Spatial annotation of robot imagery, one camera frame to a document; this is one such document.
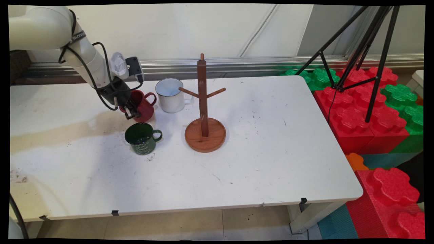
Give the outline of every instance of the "tripod leg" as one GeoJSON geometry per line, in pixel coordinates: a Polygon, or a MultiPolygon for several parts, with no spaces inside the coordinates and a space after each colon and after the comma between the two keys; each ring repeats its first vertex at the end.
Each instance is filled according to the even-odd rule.
{"type": "Polygon", "coordinates": [[[389,28],[387,29],[386,40],[384,41],[383,52],[381,53],[380,63],[378,65],[374,89],[372,90],[371,100],[369,101],[368,111],[366,112],[366,123],[371,120],[372,109],[374,108],[375,97],[377,96],[378,87],[380,86],[381,75],[383,73],[384,64],[386,63],[387,52],[389,51],[393,29],[395,28],[396,18],[398,17],[398,11],[399,6],[393,6],[392,17],[390,18],[389,28]]]}
{"type": "Polygon", "coordinates": [[[388,8],[388,6],[381,6],[379,8],[379,10],[377,11],[377,13],[375,14],[375,17],[372,20],[371,24],[369,25],[368,30],[366,30],[366,33],[363,36],[362,40],[360,41],[356,51],[354,52],[354,55],[352,56],[352,58],[350,59],[350,62],[348,63],[347,67],[345,68],[345,72],[342,74],[342,77],[339,80],[337,87],[343,87],[344,86],[344,81],[347,79],[348,74],[351,72],[351,69],[355,65],[355,62],[357,61],[358,57],[362,53],[363,49],[365,48],[366,43],[368,42],[368,39],[372,34],[372,31],[376,27],[378,21],[381,19],[381,17],[383,16],[383,14],[387,10],[387,8],[388,8]]]}
{"type": "Polygon", "coordinates": [[[392,9],[392,6],[390,6],[390,7],[387,9],[386,13],[384,13],[384,15],[382,16],[381,20],[379,21],[379,23],[378,23],[377,26],[375,27],[375,30],[373,31],[372,35],[369,37],[369,41],[368,41],[368,43],[366,44],[365,50],[364,50],[364,52],[363,52],[363,54],[362,54],[362,57],[360,58],[360,60],[359,60],[359,62],[358,62],[358,64],[357,64],[355,70],[359,70],[360,67],[362,66],[362,63],[363,63],[363,61],[365,60],[366,55],[368,54],[369,48],[371,47],[372,42],[374,41],[375,36],[376,36],[377,33],[378,33],[378,30],[380,29],[381,25],[383,24],[384,18],[387,16],[387,14],[389,13],[389,11],[390,11],[391,9],[392,9]]]}
{"type": "Polygon", "coordinates": [[[359,17],[368,6],[361,7],[339,30],[336,32],[304,65],[301,67],[295,75],[299,75],[313,60],[315,60],[319,52],[324,51],[344,30],[351,24],[357,17],[359,17]]]}

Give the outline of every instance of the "white wall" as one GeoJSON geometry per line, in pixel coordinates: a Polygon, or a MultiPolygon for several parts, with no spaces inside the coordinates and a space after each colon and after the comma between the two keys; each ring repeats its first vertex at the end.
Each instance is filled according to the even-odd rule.
{"type": "MultiPolygon", "coordinates": [[[[238,57],[274,4],[194,3],[67,6],[91,42],[139,59],[238,57]]],[[[243,55],[296,56],[312,5],[279,4],[243,55]]],[[[9,7],[18,15],[22,7],[9,7]]],[[[56,62],[58,50],[29,52],[56,62]]]]}

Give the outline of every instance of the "orange foam block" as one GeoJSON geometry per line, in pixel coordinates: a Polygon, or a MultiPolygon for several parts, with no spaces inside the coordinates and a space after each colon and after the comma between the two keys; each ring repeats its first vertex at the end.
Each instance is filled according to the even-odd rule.
{"type": "Polygon", "coordinates": [[[359,154],[352,152],[349,155],[345,155],[345,157],[347,157],[348,163],[350,163],[354,172],[357,170],[369,170],[369,168],[363,164],[363,158],[359,154]]]}

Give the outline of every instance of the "wooden peg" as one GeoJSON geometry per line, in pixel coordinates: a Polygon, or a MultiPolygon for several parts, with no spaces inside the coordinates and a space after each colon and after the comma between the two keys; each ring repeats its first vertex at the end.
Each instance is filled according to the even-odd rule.
{"type": "Polygon", "coordinates": [[[204,60],[203,53],[197,62],[197,87],[198,94],[182,87],[179,88],[180,91],[199,99],[200,116],[185,129],[185,140],[192,149],[198,152],[212,152],[223,144],[226,138],[226,129],[218,120],[208,118],[207,99],[226,91],[226,88],[207,95],[207,62],[204,60]]]}

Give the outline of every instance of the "black cable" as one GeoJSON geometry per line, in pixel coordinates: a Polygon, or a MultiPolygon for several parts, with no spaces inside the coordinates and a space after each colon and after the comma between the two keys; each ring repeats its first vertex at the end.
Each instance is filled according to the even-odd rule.
{"type": "Polygon", "coordinates": [[[329,117],[327,118],[327,124],[330,124],[330,123],[329,123],[329,122],[330,122],[330,111],[332,110],[333,102],[335,101],[335,97],[336,97],[336,93],[337,93],[337,92],[338,92],[338,88],[336,88],[335,95],[333,96],[332,103],[330,104],[330,108],[329,108],[329,117]]]}
{"type": "MultiPolygon", "coordinates": [[[[72,35],[74,35],[75,29],[76,29],[76,25],[77,25],[77,18],[76,18],[76,14],[74,13],[74,11],[70,10],[70,12],[72,13],[72,18],[73,18],[71,32],[72,32],[72,35]]],[[[59,62],[59,63],[64,63],[64,62],[66,62],[65,60],[62,61],[62,58],[63,58],[63,56],[65,55],[66,50],[71,51],[71,52],[72,52],[72,53],[73,53],[73,54],[74,54],[74,55],[75,55],[75,56],[80,60],[80,62],[82,63],[82,65],[85,67],[85,69],[86,69],[86,71],[87,71],[87,73],[88,73],[88,75],[89,75],[89,77],[90,77],[90,79],[91,79],[91,81],[92,81],[93,87],[94,87],[96,93],[98,94],[99,99],[101,99],[101,102],[102,102],[102,103],[103,103],[103,104],[104,104],[108,109],[110,109],[110,110],[112,110],[112,111],[116,111],[116,110],[118,110],[118,108],[114,108],[114,109],[111,108],[111,107],[108,106],[108,104],[104,101],[104,99],[101,97],[101,94],[98,92],[98,89],[96,88],[95,80],[93,79],[93,76],[92,76],[92,74],[90,73],[90,70],[89,70],[89,68],[87,67],[86,63],[85,63],[84,60],[80,57],[80,55],[78,55],[78,53],[76,53],[76,52],[75,52],[73,49],[71,49],[68,45],[69,45],[69,43],[66,44],[66,45],[62,48],[62,52],[61,52],[61,54],[60,54],[60,57],[59,57],[58,62],[59,62]]],[[[108,75],[108,78],[109,78],[108,80],[109,80],[109,82],[110,82],[110,85],[111,85],[112,89],[113,89],[115,92],[128,92],[128,91],[133,91],[133,90],[136,90],[136,89],[140,88],[140,87],[143,85],[143,77],[142,77],[141,75],[139,75],[139,76],[137,76],[137,78],[138,78],[138,80],[139,80],[139,82],[140,82],[140,85],[138,85],[137,87],[132,88],[132,89],[127,89],[127,90],[119,90],[119,89],[115,88],[115,86],[113,85],[113,80],[112,80],[112,76],[111,76],[111,73],[110,73],[109,61],[108,61],[107,52],[106,52],[106,50],[105,50],[105,47],[104,47],[104,45],[103,45],[101,42],[96,42],[96,43],[92,44],[92,46],[95,46],[95,45],[101,45],[102,50],[104,51],[105,64],[106,64],[106,66],[107,66],[107,75],[108,75]]]]}
{"type": "MultiPolygon", "coordinates": [[[[76,30],[76,25],[77,25],[77,17],[76,17],[76,13],[74,13],[74,11],[69,10],[72,13],[72,28],[71,28],[71,35],[74,35],[74,31],[76,30]]],[[[59,56],[59,60],[57,61],[58,63],[64,63],[66,62],[66,60],[62,61],[63,55],[65,54],[66,51],[66,47],[68,46],[68,44],[66,44],[63,48],[62,48],[62,52],[60,53],[59,56]]]]}
{"type": "Polygon", "coordinates": [[[127,91],[133,91],[133,90],[136,90],[136,89],[138,89],[139,87],[142,86],[143,79],[139,79],[139,77],[141,76],[141,75],[139,75],[139,76],[137,76],[137,78],[138,78],[139,80],[142,80],[142,81],[140,82],[140,85],[138,85],[137,87],[132,88],[132,89],[126,89],[126,90],[119,90],[119,89],[115,88],[115,86],[114,86],[113,83],[112,83],[112,76],[111,76],[111,74],[110,74],[109,61],[108,61],[108,58],[107,58],[107,52],[105,51],[105,47],[104,47],[104,45],[103,45],[101,42],[96,42],[96,43],[92,44],[92,46],[95,46],[95,45],[101,45],[101,47],[102,47],[102,50],[103,50],[103,52],[104,52],[104,57],[105,57],[105,65],[107,66],[107,74],[108,74],[108,78],[109,78],[109,80],[110,80],[110,84],[112,85],[113,90],[115,90],[115,91],[117,91],[117,92],[127,92],[127,91]]]}
{"type": "Polygon", "coordinates": [[[93,76],[92,76],[92,74],[90,73],[90,70],[89,70],[89,68],[87,67],[87,65],[86,65],[86,63],[83,61],[83,59],[80,57],[80,55],[78,55],[78,53],[76,53],[72,48],[70,48],[70,47],[66,47],[66,49],[68,49],[70,52],[72,52],[79,60],[80,60],[80,62],[82,63],[82,65],[84,66],[84,68],[86,69],[86,71],[87,71],[87,73],[88,73],[88,75],[89,75],[89,77],[90,77],[90,79],[91,79],[91,81],[92,81],[92,84],[93,84],[93,88],[95,89],[95,91],[96,91],[96,94],[98,94],[98,97],[99,97],[99,99],[101,99],[101,102],[102,103],[104,103],[104,105],[108,108],[108,109],[110,109],[110,110],[112,110],[112,111],[116,111],[116,110],[118,110],[118,108],[111,108],[110,106],[108,106],[107,105],[107,103],[104,101],[104,99],[101,97],[101,94],[99,94],[99,92],[98,92],[98,89],[96,88],[96,84],[95,84],[95,80],[93,79],[93,76]]]}
{"type": "Polygon", "coordinates": [[[13,197],[12,197],[10,192],[9,192],[9,203],[12,206],[12,209],[13,209],[13,212],[15,213],[16,219],[18,220],[18,225],[20,226],[21,232],[23,233],[23,238],[29,239],[29,234],[27,233],[27,229],[26,229],[26,226],[24,224],[23,217],[21,216],[20,211],[18,210],[18,207],[17,207],[15,201],[13,200],[13,197]]]}

